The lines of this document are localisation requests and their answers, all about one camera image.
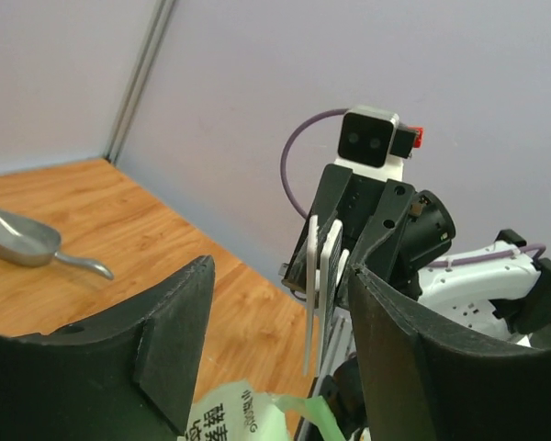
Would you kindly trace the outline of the grey metal scoop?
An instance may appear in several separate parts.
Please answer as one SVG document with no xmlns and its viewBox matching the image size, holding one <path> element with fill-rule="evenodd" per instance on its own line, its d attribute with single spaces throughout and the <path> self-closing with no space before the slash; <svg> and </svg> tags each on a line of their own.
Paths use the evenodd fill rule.
<svg viewBox="0 0 551 441">
<path fill-rule="evenodd" d="M 0 258 L 26 267 L 47 266 L 55 259 L 108 280 L 115 277 L 100 261 L 66 254 L 62 250 L 62 235 L 55 228 L 4 209 L 0 209 Z"/>
</svg>

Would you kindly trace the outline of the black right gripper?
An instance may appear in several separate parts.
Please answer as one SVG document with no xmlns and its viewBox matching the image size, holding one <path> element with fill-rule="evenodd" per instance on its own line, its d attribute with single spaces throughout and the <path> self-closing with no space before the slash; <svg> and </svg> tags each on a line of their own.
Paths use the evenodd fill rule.
<svg viewBox="0 0 551 441">
<path fill-rule="evenodd" d="M 349 278 L 355 268 L 389 282 L 415 192 L 414 186 L 408 183 L 393 179 L 379 181 L 357 175 L 347 167 L 326 165 L 282 284 L 296 292 L 306 290 L 309 219 L 314 215 L 317 216 L 318 251 L 334 220 L 343 223 L 342 244 L 350 248 L 337 289 L 339 307 L 349 306 Z"/>
</svg>

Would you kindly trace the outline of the piano pattern bag clip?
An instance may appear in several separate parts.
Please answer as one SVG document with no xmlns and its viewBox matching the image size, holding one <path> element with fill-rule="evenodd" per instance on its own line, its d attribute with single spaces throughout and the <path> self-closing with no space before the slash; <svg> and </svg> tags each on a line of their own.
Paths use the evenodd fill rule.
<svg viewBox="0 0 551 441">
<path fill-rule="evenodd" d="M 350 251 L 343 247 L 343 222 L 332 221 L 329 227 L 320 228 L 318 216 L 309 218 L 306 263 L 306 332 L 303 373 L 318 377 L 323 371 L 324 357 L 332 334 L 334 300 L 340 287 Z M 310 354 L 314 331 L 314 318 L 318 318 L 316 365 L 310 368 Z"/>
</svg>

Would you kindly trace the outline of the green litter bag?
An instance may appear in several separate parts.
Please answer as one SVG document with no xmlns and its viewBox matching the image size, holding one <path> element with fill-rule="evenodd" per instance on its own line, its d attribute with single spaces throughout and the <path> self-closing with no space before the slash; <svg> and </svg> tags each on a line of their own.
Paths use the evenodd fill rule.
<svg viewBox="0 0 551 441">
<path fill-rule="evenodd" d="M 192 405 L 180 440 L 289 440 L 286 413 L 314 424 L 325 440 L 343 440 L 323 397 L 299 398 L 259 392 L 246 380 L 225 383 Z"/>
</svg>

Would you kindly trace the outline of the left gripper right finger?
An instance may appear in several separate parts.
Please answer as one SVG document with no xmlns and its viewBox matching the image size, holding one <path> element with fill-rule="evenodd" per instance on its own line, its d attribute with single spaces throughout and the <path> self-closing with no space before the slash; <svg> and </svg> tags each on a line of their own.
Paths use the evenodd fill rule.
<svg viewBox="0 0 551 441">
<path fill-rule="evenodd" d="M 551 348 L 446 319 L 363 266 L 348 274 L 374 440 L 551 440 Z"/>
</svg>

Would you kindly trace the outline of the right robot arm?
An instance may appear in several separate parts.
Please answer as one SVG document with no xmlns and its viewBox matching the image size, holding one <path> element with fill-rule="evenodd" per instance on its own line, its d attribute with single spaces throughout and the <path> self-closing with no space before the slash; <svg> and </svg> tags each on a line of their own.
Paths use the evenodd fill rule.
<svg viewBox="0 0 551 441">
<path fill-rule="evenodd" d="M 348 305 L 347 273 L 361 263 L 392 288 L 466 328 L 512 343 L 551 323 L 551 260 L 513 230 L 451 254 L 455 224 L 441 200 L 399 176 L 324 169 L 283 284 L 302 295 L 328 341 Z"/>
</svg>

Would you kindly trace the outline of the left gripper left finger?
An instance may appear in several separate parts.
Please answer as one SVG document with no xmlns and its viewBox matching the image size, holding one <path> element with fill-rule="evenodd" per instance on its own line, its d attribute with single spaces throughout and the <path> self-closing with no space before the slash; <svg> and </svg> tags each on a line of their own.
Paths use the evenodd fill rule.
<svg viewBox="0 0 551 441">
<path fill-rule="evenodd" d="M 214 284 L 201 255 L 50 334 L 0 335 L 0 440 L 185 435 Z"/>
</svg>

